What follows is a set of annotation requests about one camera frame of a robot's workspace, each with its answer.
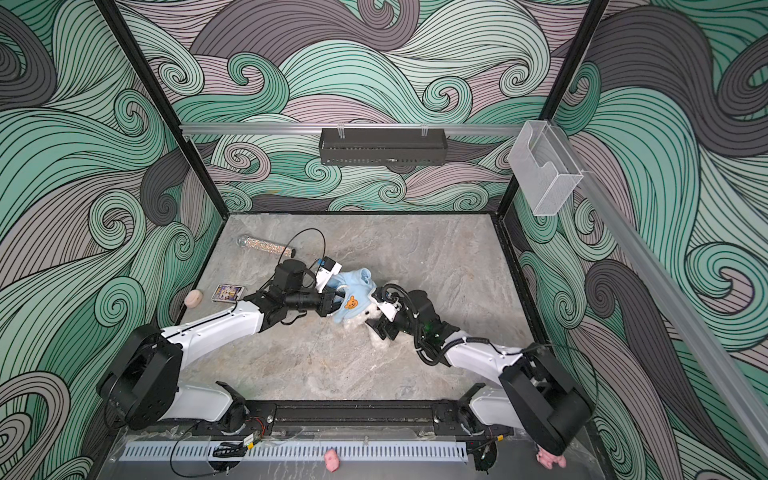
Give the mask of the white teddy bear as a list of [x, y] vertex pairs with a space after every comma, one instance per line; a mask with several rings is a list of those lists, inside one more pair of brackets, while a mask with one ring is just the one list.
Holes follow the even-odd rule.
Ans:
[[365, 330], [374, 349], [389, 349], [391, 340], [385, 331], [385, 327], [389, 325], [389, 319], [378, 305], [371, 304], [365, 307], [360, 313], [345, 319], [342, 324], [346, 332]]

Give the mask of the light blue fleece hoodie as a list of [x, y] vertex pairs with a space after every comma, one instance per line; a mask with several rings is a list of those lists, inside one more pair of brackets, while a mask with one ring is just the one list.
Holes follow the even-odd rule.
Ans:
[[340, 307], [332, 314], [332, 319], [337, 324], [375, 309], [372, 294], [377, 285], [367, 268], [340, 272], [330, 278], [327, 287], [341, 298]]

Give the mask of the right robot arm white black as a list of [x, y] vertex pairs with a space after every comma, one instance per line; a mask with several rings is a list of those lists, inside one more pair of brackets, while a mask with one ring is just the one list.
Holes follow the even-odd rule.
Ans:
[[595, 403], [549, 348], [499, 345], [442, 320], [422, 290], [378, 287], [372, 303], [381, 311], [369, 327], [383, 340], [408, 334], [427, 366], [464, 369], [489, 383], [465, 397], [470, 419], [482, 426], [522, 429], [539, 449], [562, 455], [592, 417]]

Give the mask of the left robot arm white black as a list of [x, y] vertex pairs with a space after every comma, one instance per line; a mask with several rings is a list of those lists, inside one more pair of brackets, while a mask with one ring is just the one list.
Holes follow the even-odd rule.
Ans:
[[227, 310], [166, 328], [137, 327], [98, 381], [97, 394], [132, 430], [159, 421], [191, 420], [224, 434], [240, 432], [249, 418], [245, 398], [224, 382], [213, 387], [186, 384], [181, 372], [223, 346], [285, 323], [290, 312], [299, 317], [309, 311], [321, 317], [333, 313], [341, 302], [328, 283], [340, 270], [329, 257], [316, 270], [288, 259], [260, 290]]

